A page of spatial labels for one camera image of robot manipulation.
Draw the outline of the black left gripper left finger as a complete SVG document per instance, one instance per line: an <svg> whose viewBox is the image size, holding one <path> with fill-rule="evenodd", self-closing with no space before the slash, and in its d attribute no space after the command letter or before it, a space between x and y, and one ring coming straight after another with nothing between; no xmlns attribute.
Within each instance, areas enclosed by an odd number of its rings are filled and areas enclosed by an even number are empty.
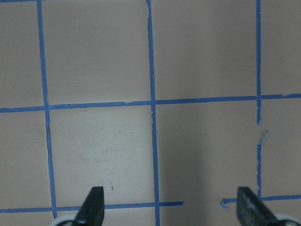
<svg viewBox="0 0 301 226"><path fill-rule="evenodd" d="M104 221L104 190L92 187L75 219L77 226L101 226Z"/></svg>

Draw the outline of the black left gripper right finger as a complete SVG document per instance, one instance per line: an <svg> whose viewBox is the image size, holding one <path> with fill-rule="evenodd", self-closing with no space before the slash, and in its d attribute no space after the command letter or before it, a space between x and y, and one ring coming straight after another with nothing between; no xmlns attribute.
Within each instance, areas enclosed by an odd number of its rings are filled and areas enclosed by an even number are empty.
<svg viewBox="0 0 301 226"><path fill-rule="evenodd" d="M236 216L241 226L277 226L276 216L249 187L237 189Z"/></svg>

